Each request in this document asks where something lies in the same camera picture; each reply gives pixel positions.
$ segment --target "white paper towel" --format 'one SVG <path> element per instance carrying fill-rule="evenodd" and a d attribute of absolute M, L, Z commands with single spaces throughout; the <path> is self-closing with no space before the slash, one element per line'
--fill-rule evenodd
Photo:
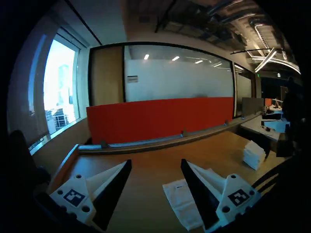
<path fill-rule="evenodd" d="M 203 225 L 185 179 L 164 184 L 163 189 L 174 213 L 188 231 Z"/>
<path fill-rule="evenodd" d="M 243 154 L 243 161 L 254 170 L 257 170 L 260 167 L 266 156 L 264 149 L 253 141 L 250 141 L 245 146 Z"/>

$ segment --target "wooden desk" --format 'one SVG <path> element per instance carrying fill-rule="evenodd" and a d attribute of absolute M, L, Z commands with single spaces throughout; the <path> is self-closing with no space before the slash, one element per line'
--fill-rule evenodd
<path fill-rule="evenodd" d="M 266 131 L 264 128 L 261 127 L 261 120 L 262 120 L 262 116 L 260 115 L 241 124 L 241 127 L 244 129 L 253 131 L 255 133 L 263 134 L 267 138 L 277 142 L 279 140 L 280 133 L 276 132 L 273 129 L 271 129 L 270 132 Z"/>
<path fill-rule="evenodd" d="M 76 174 L 85 177 L 132 159 L 132 171 L 109 222 L 107 232 L 187 232 L 171 209 L 162 185 L 184 179 L 182 158 L 223 177 L 237 173 L 253 184 L 267 171 L 282 163 L 271 152 L 258 171 L 243 162 L 247 139 L 225 131 L 192 143 L 161 150 L 122 155 L 78 155 L 64 181 Z M 197 228 L 192 232 L 203 232 Z"/>

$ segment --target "office chair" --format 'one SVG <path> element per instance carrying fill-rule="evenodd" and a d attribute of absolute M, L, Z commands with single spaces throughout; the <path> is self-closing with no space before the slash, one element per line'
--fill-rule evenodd
<path fill-rule="evenodd" d="M 43 167 L 36 167 L 29 152 L 25 137 L 20 130 L 13 131 L 9 135 L 13 167 L 17 173 L 20 185 L 29 192 L 43 183 L 49 183 L 50 174 Z"/>

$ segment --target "red partition panel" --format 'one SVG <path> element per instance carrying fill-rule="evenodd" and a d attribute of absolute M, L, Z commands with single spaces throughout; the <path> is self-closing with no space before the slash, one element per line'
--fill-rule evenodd
<path fill-rule="evenodd" d="M 207 129 L 232 120 L 232 97 L 161 99 L 88 107 L 94 144 L 128 143 Z"/>

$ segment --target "glass wall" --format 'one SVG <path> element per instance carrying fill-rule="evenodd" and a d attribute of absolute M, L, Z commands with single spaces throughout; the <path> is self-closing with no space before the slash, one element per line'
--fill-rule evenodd
<path fill-rule="evenodd" d="M 233 97 L 231 62 L 161 45 L 124 48 L 126 101 Z"/>
<path fill-rule="evenodd" d="M 235 64 L 236 71 L 236 117 L 242 114 L 242 98 L 255 97 L 255 77 L 252 72 L 246 70 L 240 65 Z"/>
<path fill-rule="evenodd" d="M 73 91 L 78 54 L 53 40 L 44 74 L 44 109 L 50 134 L 79 118 Z"/>

